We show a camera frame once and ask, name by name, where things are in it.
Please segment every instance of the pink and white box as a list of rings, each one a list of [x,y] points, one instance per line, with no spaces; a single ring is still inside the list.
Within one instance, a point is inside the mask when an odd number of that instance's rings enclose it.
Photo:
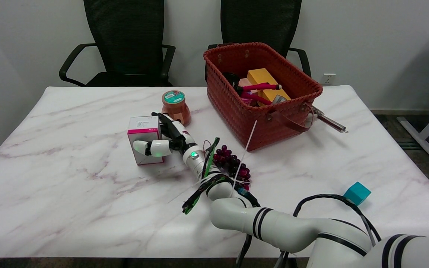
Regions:
[[[138,166],[148,163],[163,163],[162,157],[146,156],[133,149],[134,141],[151,142],[161,139],[158,117],[131,117],[127,135]]]

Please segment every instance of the jar lid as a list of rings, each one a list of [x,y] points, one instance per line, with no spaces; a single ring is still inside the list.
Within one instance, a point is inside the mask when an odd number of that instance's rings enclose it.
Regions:
[[[165,92],[162,96],[162,101],[164,105],[169,107],[179,107],[183,105],[185,102],[185,95],[183,92],[178,90],[170,90]]]

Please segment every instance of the black office chair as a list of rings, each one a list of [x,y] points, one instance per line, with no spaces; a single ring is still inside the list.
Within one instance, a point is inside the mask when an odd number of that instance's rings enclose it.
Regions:
[[[299,54],[302,71],[311,76],[305,51],[289,47],[300,11],[301,0],[221,0],[223,43],[262,42],[283,57],[288,51],[295,51]]]
[[[162,44],[163,0],[84,0],[95,44],[78,45],[59,77],[78,86],[172,86],[168,71],[175,47]],[[96,46],[105,65],[87,84],[67,78],[77,55]],[[162,48],[167,48],[165,60]]]

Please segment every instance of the chair armrest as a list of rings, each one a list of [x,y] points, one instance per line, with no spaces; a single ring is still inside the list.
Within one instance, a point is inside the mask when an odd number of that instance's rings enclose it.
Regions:
[[[175,49],[177,48],[169,45],[162,45],[162,47],[166,48],[166,53],[165,53],[165,59],[163,60],[161,78],[163,81],[168,81],[168,71],[170,71],[173,55],[175,54]]]
[[[59,77],[62,81],[70,82],[78,86],[85,86],[83,83],[73,80],[71,78],[67,78],[67,71],[74,62],[75,58],[79,55],[79,53],[85,48],[85,47],[95,47],[97,44],[80,44],[70,53],[70,55],[67,57],[66,61],[64,62],[63,66],[59,70]]]
[[[307,58],[307,53],[303,51],[302,49],[298,48],[289,48],[290,51],[295,51],[299,54],[299,59],[301,60],[302,65],[302,71],[307,74],[309,77],[312,77],[310,75],[310,65],[309,65],[309,59]]]
[[[208,49],[216,48],[218,44],[209,45]],[[204,64],[204,80],[208,82],[208,66],[206,66],[206,63]]]

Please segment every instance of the grape bunch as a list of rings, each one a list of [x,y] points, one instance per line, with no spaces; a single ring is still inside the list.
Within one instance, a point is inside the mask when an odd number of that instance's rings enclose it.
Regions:
[[[251,178],[251,175],[249,174],[249,168],[246,168],[246,164],[241,163],[241,160],[239,160],[237,156],[233,155],[233,152],[228,150],[226,145],[223,145],[221,146],[221,149],[216,150],[216,154],[213,156],[213,163],[218,168],[223,168],[228,171],[231,178],[236,176],[236,171],[238,170],[239,165],[241,165],[237,180],[247,182],[240,184],[246,190],[249,190],[249,179]]]

